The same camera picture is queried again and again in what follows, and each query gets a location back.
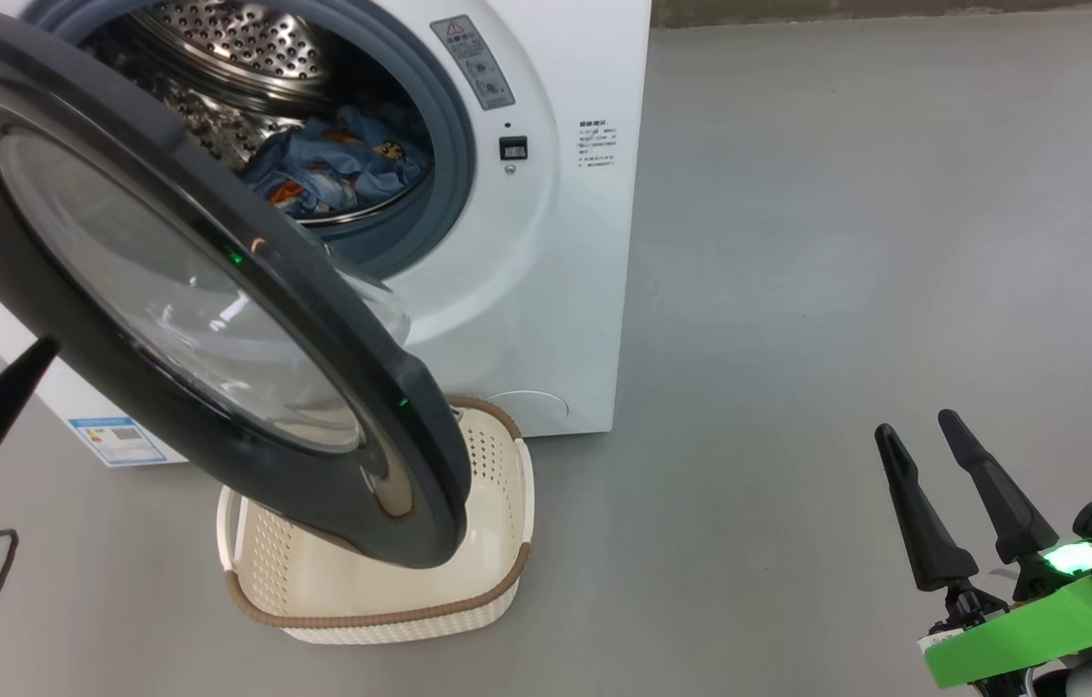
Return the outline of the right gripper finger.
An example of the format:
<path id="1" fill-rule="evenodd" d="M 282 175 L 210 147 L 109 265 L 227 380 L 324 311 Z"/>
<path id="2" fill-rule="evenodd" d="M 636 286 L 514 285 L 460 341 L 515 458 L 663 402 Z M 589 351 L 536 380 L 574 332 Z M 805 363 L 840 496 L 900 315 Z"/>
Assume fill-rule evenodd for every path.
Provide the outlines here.
<path id="1" fill-rule="evenodd" d="M 913 581 L 919 591 L 943 590 L 980 572 L 968 550 L 957 546 L 919 484 L 919 471 L 891 424 L 878 425 L 875 445 L 903 539 Z"/>
<path id="2" fill-rule="evenodd" d="M 1002 563 L 1014 563 L 1038 555 L 1059 542 L 1059 534 L 1038 512 L 1036 506 L 1020 489 L 957 411 L 943 409 L 937 413 L 937 424 L 952 450 L 958 466 L 974 481 L 986 515 L 996 533 L 994 548 Z"/>

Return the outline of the cream laundry basket brown rim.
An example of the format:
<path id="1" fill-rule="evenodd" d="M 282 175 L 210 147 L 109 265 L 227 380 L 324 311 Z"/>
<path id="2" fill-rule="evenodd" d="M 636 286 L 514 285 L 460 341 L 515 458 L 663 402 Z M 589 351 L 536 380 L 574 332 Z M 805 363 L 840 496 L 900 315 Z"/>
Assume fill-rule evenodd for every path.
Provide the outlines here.
<path id="1" fill-rule="evenodd" d="M 302 643 L 342 646 L 416 643 L 500 619 L 531 555 L 531 454 L 501 407 L 459 397 L 452 406 L 471 473 L 468 532 L 452 560 L 413 570 L 364 559 L 224 489 L 217 544 L 236 609 Z"/>

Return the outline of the white washing machine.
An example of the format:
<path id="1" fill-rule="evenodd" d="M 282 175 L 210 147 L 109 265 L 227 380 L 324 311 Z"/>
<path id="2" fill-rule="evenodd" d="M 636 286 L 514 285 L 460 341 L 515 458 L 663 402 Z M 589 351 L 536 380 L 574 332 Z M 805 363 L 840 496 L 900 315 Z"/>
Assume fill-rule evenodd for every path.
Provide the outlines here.
<path id="1" fill-rule="evenodd" d="M 542 391 L 569 406 L 530 437 L 608 432 L 652 0 L 375 0 L 430 49 L 456 85 L 475 142 L 475 178 L 432 253 L 382 277 L 410 312 L 410 352 L 448 394 Z M 467 15 L 517 103 L 483 110 L 430 25 Z M 620 128 L 612 167 L 581 170 L 582 120 Z M 502 162 L 499 137 L 526 135 Z"/>

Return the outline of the blue cartoon print garment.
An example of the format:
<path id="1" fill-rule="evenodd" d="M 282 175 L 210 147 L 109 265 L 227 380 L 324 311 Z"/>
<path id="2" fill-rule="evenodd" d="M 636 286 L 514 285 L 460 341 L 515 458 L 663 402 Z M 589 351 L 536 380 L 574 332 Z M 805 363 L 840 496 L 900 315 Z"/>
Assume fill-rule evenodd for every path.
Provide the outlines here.
<path id="1" fill-rule="evenodd" d="M 434 172 L 434 142 L 416 107 L 365 101 L 339 106 L 323 141 L 323 161 L 347 193 L 347 210 L 382 204 L 403 194 Z"/>

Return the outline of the grey warning sticker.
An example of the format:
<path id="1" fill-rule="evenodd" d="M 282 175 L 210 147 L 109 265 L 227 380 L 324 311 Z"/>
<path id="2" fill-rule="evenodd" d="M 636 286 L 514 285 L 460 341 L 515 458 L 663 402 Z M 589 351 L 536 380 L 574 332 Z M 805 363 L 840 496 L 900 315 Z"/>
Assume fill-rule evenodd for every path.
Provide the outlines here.
<path id="1" fill-rule="evenodd" d="M 515 105 L 501 64 L 467 15 L 437 19 L 430 27 L 465 76 L 480 109 L 489 111 Z"/>

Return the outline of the dark round washing machine door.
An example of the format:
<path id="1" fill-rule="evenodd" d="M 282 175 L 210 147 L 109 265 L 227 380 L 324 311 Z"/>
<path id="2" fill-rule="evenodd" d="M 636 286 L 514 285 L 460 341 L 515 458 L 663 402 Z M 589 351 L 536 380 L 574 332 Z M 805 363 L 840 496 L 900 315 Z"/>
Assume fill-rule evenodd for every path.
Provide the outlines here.
<path id="1" fill-rule="evenodd" d="M 0 305 L 189 462 L 377 562 L 468 528 L 456 414 L 391 292 L 107 66 L 0 13 Z"/>

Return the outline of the round white filter cover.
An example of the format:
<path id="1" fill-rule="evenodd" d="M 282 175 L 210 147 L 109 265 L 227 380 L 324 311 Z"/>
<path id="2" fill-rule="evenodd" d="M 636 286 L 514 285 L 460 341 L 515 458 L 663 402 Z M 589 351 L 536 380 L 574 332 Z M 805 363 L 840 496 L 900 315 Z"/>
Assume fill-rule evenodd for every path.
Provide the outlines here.
<path id="1" fill-rule="evenodd" d="M 509 414 L 523 432 L 563 422 L 569 415 L 565 400 L 549 392 L 505 391 L 487 397 L 487 402 Z"/>

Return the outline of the small printed text label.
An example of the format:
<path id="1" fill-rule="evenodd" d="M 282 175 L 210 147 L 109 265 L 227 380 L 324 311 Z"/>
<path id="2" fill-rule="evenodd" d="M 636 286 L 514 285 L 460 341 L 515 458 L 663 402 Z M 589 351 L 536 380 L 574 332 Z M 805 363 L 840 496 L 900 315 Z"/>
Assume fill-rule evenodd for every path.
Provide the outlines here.
<path id="1" fill-rule="evenodd" d="M 608 119 L 582 120 L 574 138 L 574 162 L 581 170 L 612 167 L 620 155 L 620 128 Z"/>

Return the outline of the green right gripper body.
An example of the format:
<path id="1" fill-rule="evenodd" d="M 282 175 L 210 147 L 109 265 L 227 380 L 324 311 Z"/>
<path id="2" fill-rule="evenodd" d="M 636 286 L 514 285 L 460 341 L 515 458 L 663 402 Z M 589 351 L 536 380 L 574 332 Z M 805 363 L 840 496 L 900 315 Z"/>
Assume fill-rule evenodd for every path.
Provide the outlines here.
<path id="1" fill-rule="evenodd" d="M 1070 583 L 971 629 L 945 629 L 919 640 L 937 688 L 972 685 L 1092 649 L 1092 544 L 1060 544 L 1046 552 L 1045 562 Z"/>

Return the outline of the blue energy label sticker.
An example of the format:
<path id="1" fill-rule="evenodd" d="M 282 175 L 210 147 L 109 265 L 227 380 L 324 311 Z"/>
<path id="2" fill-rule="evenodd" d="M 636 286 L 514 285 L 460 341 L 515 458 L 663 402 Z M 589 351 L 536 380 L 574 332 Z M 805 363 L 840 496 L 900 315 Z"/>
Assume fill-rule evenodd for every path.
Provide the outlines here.
<path id="1" fill-rule="evenodd" d="M 168 454 L 130 416 L 67 420 L 100 462 L 110 468 L 168 464 Z"/>

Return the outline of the grey rubber door gasket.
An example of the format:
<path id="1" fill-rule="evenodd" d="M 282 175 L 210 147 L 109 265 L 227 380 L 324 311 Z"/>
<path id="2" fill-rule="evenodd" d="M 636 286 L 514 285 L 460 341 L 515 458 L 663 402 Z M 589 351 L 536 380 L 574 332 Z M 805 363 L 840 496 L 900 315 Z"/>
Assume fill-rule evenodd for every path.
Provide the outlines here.
<path id="1" fill-rule="evenodd" d="M 86 37 L 112 19 L 155 1 L 29 0 L 17 17 L 86 54 L 82 48 Z M 456 226 L 475 178 L 470 115 L 453 80 L 430 49 L 375 0 L 246 1 L 306 17 L 316 26 L 346 37 L 372 54 L 408 88 L 434 142 L 430 181 L 391 210 L 351 224 L 307 227 L 292 220 L 314 234 L 327 251 L 359 265 L 373 277 L 391 277 L 419 263 Z"/>

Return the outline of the perforated steel drum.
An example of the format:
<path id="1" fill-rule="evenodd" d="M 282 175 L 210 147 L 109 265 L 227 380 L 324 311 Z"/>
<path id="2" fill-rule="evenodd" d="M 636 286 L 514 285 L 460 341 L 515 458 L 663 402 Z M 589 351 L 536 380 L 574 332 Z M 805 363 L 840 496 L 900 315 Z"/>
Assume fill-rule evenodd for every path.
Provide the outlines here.
<path id="1" fill-rule="evenodd" d="M 156 0 L 112 19 L 82 48 L 168 107 L 237 176 L 269 137 L 321 133 L 339 106 L 379 101 L 419 110 L 372 54 L 306 17 L 246 0 Z M 382 204 L 294 220 L 320 227 L 377 216 L 432 173 Z"/>

